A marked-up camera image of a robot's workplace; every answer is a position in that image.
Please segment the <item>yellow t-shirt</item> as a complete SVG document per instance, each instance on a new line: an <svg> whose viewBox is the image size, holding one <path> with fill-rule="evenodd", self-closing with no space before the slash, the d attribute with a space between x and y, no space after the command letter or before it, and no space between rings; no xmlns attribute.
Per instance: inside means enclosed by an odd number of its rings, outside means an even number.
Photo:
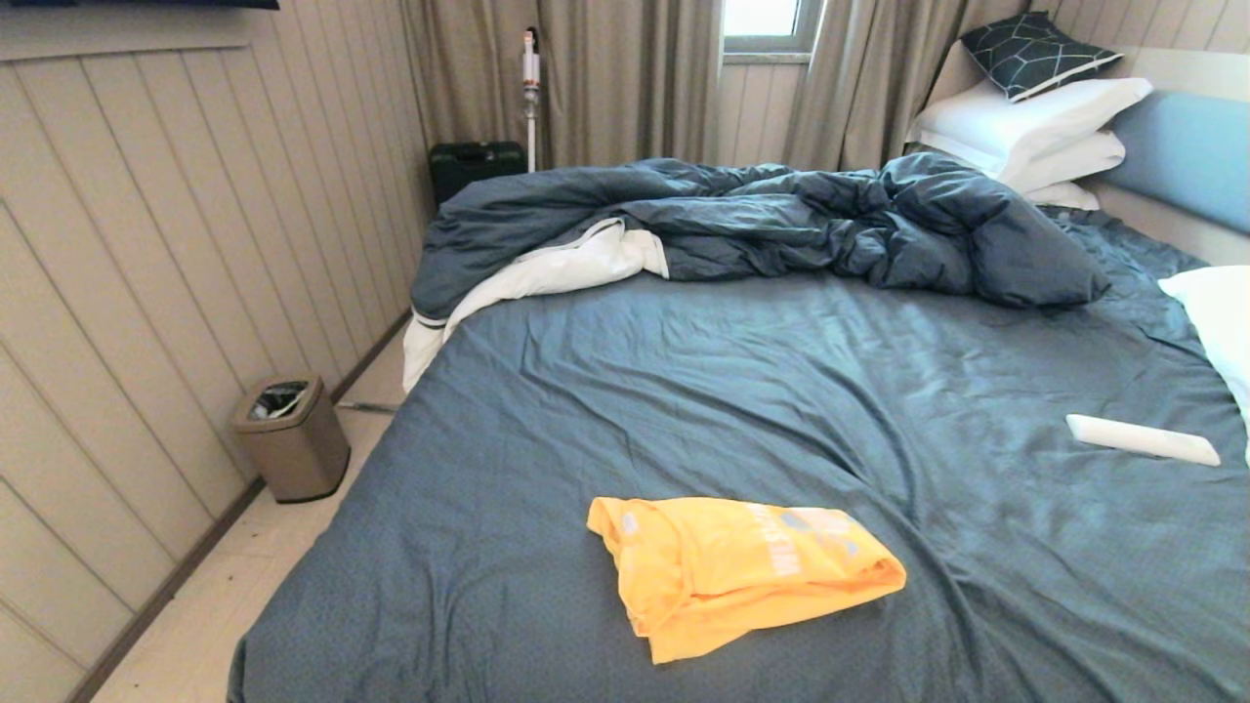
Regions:
<svg viewBox="0 0 1250 703"><path fill-rule="evenodd" d="M655 665L892 595L908 580L901 560L840 509L598 497L586 525L612 557L631 630Z"/></svg>

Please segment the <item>blue bed sheet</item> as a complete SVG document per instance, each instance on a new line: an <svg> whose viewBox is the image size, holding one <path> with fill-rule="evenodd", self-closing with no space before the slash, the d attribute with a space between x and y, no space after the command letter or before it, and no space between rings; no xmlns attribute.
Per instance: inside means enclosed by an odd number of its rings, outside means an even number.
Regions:
<svg viewBox="0 0 1250 703"><path fill-rule="evenodd" d="M648 274L478 311L238 644L229 703L1250 703L1246 429L1180 304L1200 260L1050 210L1076 309L829 274ZM1080 443L1081 414L1222 464ZM908 583L656 667L598 497L856 517Z"/></svg>

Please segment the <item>crumpled dark blue duvet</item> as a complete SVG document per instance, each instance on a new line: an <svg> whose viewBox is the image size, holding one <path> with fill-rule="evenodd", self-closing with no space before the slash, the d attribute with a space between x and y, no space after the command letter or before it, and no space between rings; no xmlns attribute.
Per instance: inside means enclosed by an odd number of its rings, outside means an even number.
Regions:
<svg viewBox="0 0 1250 703"><path fill-rule="evenodd" d="M858 173L660 158L465 186L428 228L414 311L442 325L488 276L570 249L602 220L655 236L659 275L678 281L826 270L1022 309L1085 306L1110 289L1026 196L951 158L919 153Z"/></svg>

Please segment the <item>dark green suitcase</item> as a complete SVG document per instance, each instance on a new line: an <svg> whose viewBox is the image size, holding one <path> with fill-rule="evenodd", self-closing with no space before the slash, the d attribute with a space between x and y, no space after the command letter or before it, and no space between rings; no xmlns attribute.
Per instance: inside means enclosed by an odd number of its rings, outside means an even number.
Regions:
<svg viewBox="0 0 1250 703"><path fill-rule="evenodd" d="M472 183L528 173L525 148L505 143L438 144L428 158L435 205L441 206Z"/></svg>

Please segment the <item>beige curtain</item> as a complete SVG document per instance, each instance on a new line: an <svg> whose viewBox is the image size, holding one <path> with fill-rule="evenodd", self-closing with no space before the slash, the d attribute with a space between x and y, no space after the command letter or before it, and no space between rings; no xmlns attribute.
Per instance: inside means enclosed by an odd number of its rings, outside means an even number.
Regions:
<svg viewBox="0 0 1250 703"><path fill-rule="evenodd" d="M799 170L880 168L902 153L949 49L1030 0L825 0L796 94L784 163Z"/></svg>
<svg viewBox="0 0 1250 703"><path fill-rule="evenodd" d="M724 0L400 0L425 143L525 139L536 28L542 168L712 163Z"/></svg>

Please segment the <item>white stick vacuum cleaner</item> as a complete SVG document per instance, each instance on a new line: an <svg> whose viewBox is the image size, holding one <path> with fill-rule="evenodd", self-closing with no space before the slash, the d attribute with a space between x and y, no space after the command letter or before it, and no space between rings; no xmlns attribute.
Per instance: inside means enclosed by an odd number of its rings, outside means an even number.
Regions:
<svg viewBox="0 0 1250 703"><path fill-rule="evenodd" d="M541 55L539 31L529 26L522 36L522 116L526 126L528 173L538 170L538 111L541 93Z"/></svg>

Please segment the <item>brown trash bin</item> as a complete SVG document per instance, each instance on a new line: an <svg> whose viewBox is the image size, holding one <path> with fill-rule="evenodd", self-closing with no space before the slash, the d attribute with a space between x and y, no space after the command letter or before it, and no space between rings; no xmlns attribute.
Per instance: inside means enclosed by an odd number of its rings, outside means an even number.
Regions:
<svg viewBox="0 0 1250 703"><path fill-rule="evenodd" d="M308 392L289 415L249 420L248 409L264 387L305 380ZM348 475L350 449L332 400L316 374L269 378L242 397L230 418L252 467L280 504L308 503L334 494Z"/></svg>

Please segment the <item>crumpled bin bag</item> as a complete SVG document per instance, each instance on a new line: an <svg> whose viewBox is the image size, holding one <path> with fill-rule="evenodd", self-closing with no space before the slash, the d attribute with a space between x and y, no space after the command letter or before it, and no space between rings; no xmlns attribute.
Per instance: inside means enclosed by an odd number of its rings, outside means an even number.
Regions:
<svg viewBox="0 0 1250 703"><path fill-rule="evenodd" d="M308 392L305 380L288 380L264 387L248 409L249 420L272 420L291 414Z"/></svg>

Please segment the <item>large white pillow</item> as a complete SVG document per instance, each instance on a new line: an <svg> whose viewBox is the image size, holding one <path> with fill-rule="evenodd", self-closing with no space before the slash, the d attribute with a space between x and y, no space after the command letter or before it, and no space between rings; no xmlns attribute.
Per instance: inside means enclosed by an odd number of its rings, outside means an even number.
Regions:
<svg viewBox="0 0 1250 703"><path fill-rule="evenodd" d="M906 143L936 148L991 176L1015 176L1034 159L1099 133L1151 93L1145 78L1094 79L1009 103L982 80L924 108Z"/></svg>

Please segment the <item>dark patterned cushion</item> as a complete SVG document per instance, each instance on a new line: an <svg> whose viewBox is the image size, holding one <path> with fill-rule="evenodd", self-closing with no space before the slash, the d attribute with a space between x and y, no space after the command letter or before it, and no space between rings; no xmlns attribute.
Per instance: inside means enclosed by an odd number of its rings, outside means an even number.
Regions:
<svg viewBox="0 0 1250 703"><path fill-rule="evenodd" d="M960 44L1009 103L1098 76L1122 53L1068 36L1048 13L1019 13L972 28Z"/></svg>

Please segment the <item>white remote control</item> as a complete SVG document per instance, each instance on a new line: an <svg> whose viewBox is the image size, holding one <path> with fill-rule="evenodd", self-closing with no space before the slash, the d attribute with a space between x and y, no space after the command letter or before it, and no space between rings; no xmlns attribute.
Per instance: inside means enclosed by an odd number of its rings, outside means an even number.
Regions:
<svg viewBox="0 0 1250 703"><path fill-rule="evenodd" d="M1108 420L1098 417L1068 414L1068 432L1080 443L1106 447L1144 455L1188 460L1199 467L1220 467L1214 445L1195 434L1166 432L1152 427Z"/></svg>

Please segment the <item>blue headboard pad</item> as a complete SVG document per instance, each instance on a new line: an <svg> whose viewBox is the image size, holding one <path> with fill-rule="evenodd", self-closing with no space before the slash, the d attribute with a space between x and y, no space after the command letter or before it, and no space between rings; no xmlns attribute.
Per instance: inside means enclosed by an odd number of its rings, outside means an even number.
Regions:
<svg viewBox="0 0 1250 703"><path fill-rule="evenodd" d="M1126 155L1104 181L1250 235L1250 103L1151 93L1111 133Z"/></svg>

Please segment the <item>window with grey frame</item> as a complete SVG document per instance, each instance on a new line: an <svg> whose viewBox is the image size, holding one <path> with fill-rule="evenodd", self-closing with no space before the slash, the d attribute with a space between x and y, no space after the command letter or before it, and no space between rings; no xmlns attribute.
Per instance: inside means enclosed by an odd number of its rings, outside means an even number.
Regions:
<svg viewBox="0 0 1250 703"><path fill-rule="evenodd" d="M724 0L724 63L809 63L826 1Z"/></svg>

